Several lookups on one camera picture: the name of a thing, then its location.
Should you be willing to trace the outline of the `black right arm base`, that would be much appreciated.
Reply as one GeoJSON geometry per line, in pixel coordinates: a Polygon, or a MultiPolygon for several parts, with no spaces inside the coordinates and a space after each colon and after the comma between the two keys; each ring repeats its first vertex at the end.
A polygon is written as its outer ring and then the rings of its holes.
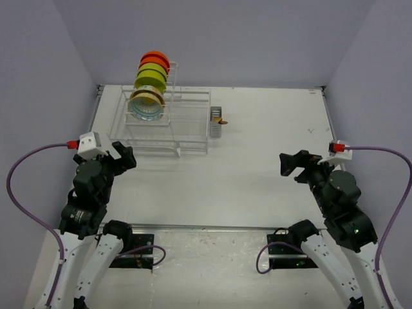
{"type": "MultiPolygon", "coordinates": [[[[288,231],[284,228],[277,228],[272,234],[267,234],[267,243],[288,242],[288,231]]],[[[291,270],[317,268],[317,265],[306,255],[285,246],[276,245],[268,247],[269,266],[273,270],[291,270]]]]}

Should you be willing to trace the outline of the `orange flower ceramic bowl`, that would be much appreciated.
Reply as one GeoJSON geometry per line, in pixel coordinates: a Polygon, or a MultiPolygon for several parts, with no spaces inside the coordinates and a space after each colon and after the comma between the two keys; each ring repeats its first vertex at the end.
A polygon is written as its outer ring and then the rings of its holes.
{"type": "Polygon", "coordinates": [[[163,97],[163,93],[154,86],[143,85],[136,89],[137,93],[150,93],[152,95],[157,95],[158,97],[163,97]]]}

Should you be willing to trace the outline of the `blue patterned ceramic bowl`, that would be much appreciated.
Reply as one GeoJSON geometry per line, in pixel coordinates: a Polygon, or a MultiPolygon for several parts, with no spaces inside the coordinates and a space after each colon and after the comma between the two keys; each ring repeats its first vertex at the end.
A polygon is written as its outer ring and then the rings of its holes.
{"type": "Polygon", "coordinates": [[[127,103],[127,110],[135,118],[157,121],[164,115],[165,102],[161,95],[149,90],[134,91],[127,103]]]}

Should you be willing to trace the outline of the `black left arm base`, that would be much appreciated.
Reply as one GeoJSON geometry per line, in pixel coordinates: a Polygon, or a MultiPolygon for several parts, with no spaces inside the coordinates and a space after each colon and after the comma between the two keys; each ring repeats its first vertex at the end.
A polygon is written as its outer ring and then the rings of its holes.
{"type": "MultiPolygon", "coordinates": [[[[154,234],[133,234],[130,244],[122,250],[122,253],[135,248],[153,245],[154,240],[154,234]]],[[[145,248],[144,250],[116,258],[110,264],[110,268],[152,270],[154,264],[153,250],[153,248],[145,248]]]]}

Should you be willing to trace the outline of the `lime green bowl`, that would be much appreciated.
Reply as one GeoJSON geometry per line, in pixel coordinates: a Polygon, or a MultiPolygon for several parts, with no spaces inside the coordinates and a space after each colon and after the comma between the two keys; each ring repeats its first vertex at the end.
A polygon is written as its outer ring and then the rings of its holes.
{"type": "Polygon", "coordinates": [[[168,78],[167,71],[161,65],[159,65],[155,62],[148,62],[148,63],[145,63],[145,64],[141,65],[139,67],[138,72],[137,72],[136,75],[139,75],[143,71],[147,71],[147,70],[156,71],[157,73],[159,73],[164,78],[164,80],[167,80],[167,78],[168,78]]]}
{"type": "Polygon", "coordinates": [[[166,80],[158,71],[148,69],[139,71],[134,81],[134,87],[137,89],[141,86],[152,86],[163,93],[166,90],[166,80]]]}

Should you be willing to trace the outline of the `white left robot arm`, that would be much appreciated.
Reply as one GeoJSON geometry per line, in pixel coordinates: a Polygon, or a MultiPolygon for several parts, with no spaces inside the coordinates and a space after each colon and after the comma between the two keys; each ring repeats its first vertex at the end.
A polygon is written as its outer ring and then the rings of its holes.
{"type": "Polygon", "coordinates": [[[107,214],[115,177],[136,167],[132,148],[113,142],[119,154],[119,158],[113,158],[91,135],[69,142],[68,146],[76,149],[73,159],[78,166],[61,221],[53,231],[58,243],[57,255],[37,308],[84,308],[87,296],[114,257],[119,252],[130,251],[134,244],[131,227],[111,221],[102,238],[104,247],[93,254],[90,262],[85,261],[107,214]]]}

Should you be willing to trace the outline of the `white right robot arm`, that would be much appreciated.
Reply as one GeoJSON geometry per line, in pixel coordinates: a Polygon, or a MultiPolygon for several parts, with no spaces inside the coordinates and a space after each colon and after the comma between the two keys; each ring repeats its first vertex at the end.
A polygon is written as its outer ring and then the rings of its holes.
{"type": "Polygon", "coordinates": [[[346,308],[401,308],[381,258],[384,239],[378,238],[371,220],[357,205],[361,190],[354,175],[336,168],[352,159],[353,150],[332,142],[327,158],[306,150],[279,155],[281,176],[302,169],[294,180],[309,186],[326,230],[350,268],[330,252],[309,220],[288,228],[287,245],[292,252],[304,252],[318,266],[346,308]]]}

